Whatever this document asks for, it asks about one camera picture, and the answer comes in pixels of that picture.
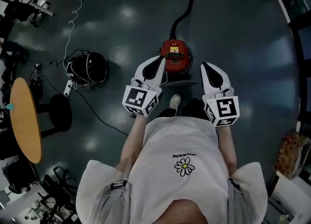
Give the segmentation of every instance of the person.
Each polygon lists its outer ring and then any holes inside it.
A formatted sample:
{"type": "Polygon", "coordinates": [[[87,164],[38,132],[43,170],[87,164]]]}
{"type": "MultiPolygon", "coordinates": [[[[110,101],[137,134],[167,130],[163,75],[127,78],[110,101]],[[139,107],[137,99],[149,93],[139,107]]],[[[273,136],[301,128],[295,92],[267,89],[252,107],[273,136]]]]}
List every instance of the person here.
{"type": "Polygon", "coordinates": [[[0,59],[8,64],[21,62],[26,64],[26,60],[29,57],[27,49],[20,46],[18,43],[4,40],[0,38],[0,59]]]}
{"type": "Polygon", "coordinates": [[[224,224],[228,223],[228,179],[249,193],[253,223],[261,223],[267,208],[267,191],[259,163],[237,170],[237,158],[229,126],[215,127],[202,102],[190,100],[176,116],[181,97],[150,123],[138,116],[115,167],[89,161],[76,198],[83,224],[90,218],[103,186],[120,178],[133,162],[131,224],[224,224]]]}

